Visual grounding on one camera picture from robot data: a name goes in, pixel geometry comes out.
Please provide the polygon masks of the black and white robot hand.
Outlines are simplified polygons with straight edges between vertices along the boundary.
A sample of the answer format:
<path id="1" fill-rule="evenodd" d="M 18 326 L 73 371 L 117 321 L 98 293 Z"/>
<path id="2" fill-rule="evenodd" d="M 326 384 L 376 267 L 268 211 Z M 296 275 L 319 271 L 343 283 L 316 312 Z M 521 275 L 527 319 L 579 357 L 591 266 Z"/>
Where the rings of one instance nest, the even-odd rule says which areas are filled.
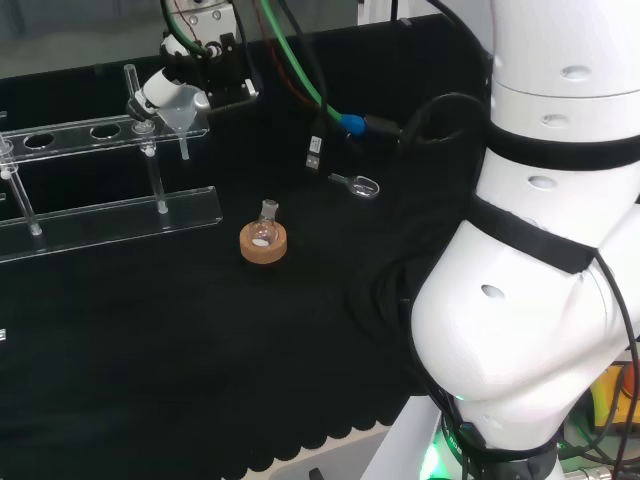
<path id="1" fill-rule="evenodd" d="M 147 120 L 185 103 L 206 115 L 242 108 L 259 95 L 262 85 L 247 54 L 231 33 L 206 44 L 206 55 L 189 52 L 171 34 L 159 49 L 163 67 L 134 90 L 127 113 Z"/>

